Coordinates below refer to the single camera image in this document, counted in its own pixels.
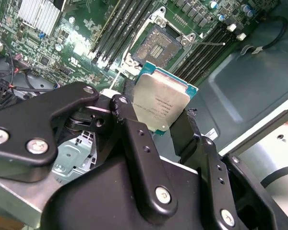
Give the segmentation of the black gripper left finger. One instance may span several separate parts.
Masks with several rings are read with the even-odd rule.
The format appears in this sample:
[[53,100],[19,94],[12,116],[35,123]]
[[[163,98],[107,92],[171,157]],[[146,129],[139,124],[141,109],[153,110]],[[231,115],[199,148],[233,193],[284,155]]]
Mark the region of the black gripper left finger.
[[44,179],[58,156],[62,126],[90,106],[104,121],[89,128],[100,136],[94,169],[123,157],[138,211],[151,224],[165,223],[176,214],[178,201],[148,128],[137,119],[133,98],[116,94],[101,106],[98,100],[96,89],[75,82],[1,109],[0,177],[28,183]]

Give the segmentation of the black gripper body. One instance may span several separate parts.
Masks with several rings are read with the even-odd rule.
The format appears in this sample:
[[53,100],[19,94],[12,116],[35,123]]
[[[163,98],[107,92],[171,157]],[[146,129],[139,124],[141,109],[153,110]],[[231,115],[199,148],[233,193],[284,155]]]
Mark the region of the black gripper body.
[[126,161],[117,157],[57,190],[42,212],[43,230],[210,230],[202,205],[200,177],[162,158],[178,198],[176,214],[161,225],[147,222],[136,206]]

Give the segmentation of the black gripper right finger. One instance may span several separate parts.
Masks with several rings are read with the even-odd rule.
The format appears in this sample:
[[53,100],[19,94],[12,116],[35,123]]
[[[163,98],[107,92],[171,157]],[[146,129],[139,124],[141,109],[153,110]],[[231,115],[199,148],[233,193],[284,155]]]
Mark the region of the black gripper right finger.
[[180,164],[199,174],[200,214],[207,230],[285,230],[287,217],[263,187],[238,162],[220,157],[201,134],[196,109],[183,110],[170,127]]

